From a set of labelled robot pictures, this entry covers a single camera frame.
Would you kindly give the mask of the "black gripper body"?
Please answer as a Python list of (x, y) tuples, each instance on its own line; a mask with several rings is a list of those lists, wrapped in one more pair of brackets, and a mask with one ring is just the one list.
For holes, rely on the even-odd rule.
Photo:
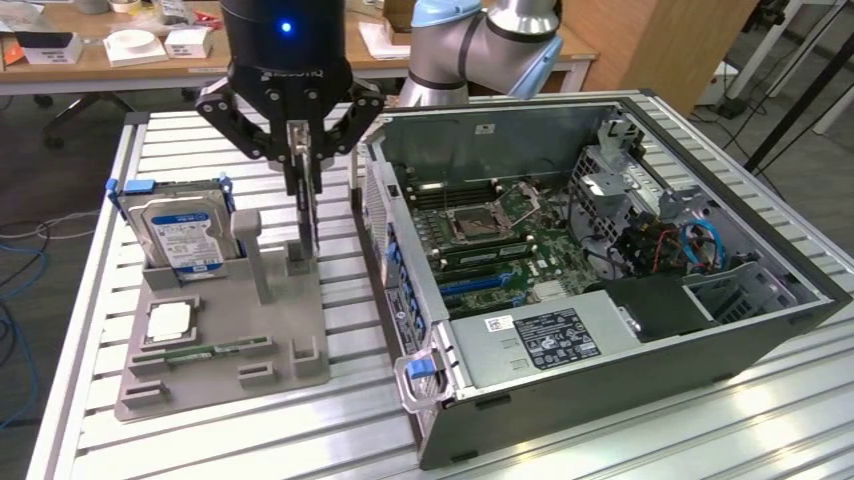
[(346, 95), (343, 1), (223, 1), (233, 91), (270, 120), (326, 116)]

